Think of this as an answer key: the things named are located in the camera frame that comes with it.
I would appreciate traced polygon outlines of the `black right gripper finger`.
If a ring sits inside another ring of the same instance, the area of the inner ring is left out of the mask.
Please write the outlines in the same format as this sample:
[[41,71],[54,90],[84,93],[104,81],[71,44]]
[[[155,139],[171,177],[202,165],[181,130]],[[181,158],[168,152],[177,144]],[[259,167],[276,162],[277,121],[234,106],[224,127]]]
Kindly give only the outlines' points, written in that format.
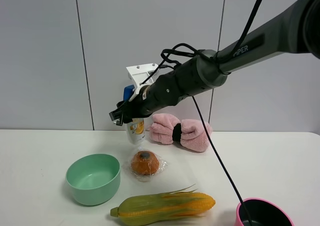
[[133,120],[131,118],[127,118],[127,117],[121,117],[117,120],[114,121],[114,125],[117,126],[123,126],[123,124],[128,124],[131,123]]

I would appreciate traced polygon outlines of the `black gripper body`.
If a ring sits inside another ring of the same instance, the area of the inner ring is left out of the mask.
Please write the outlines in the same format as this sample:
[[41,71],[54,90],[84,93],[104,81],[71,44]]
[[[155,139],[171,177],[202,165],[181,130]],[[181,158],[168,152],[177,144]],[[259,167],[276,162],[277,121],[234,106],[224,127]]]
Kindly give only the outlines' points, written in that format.
[[146,98],[143,94],[137,95],[132,101],[125,101],[123,116],[125,118],[144,118],[160,109],[159,92],[146,92]]

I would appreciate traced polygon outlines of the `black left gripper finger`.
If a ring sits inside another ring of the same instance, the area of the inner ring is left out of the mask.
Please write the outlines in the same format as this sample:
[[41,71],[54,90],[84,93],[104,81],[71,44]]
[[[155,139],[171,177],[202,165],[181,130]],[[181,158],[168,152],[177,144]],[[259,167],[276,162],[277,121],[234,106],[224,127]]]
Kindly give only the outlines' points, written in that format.
[[119,118],[128,117],[128,102],[127,101],[120,101],[116,104],[116,109],[109,112],[110,119],[115,121]]

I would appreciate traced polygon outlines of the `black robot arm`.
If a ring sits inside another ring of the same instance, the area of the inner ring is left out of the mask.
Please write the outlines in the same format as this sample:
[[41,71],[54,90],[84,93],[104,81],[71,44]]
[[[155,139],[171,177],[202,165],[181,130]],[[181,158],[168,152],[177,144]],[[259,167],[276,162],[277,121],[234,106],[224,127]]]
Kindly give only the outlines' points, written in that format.
[[131,99],[118,102],[109,113],[117,125],[136,118],[147,118],[167,106],[223,85],[227,76],[239,69],[282,53],[320,55],[320,0],[297,0],[281,14],[259,28],[245,29],[240,39],[221,51],[181,52],[165,49],[161,56],[187,57],[174,61],[172,71],[160,75],[154,83],[140,82]]

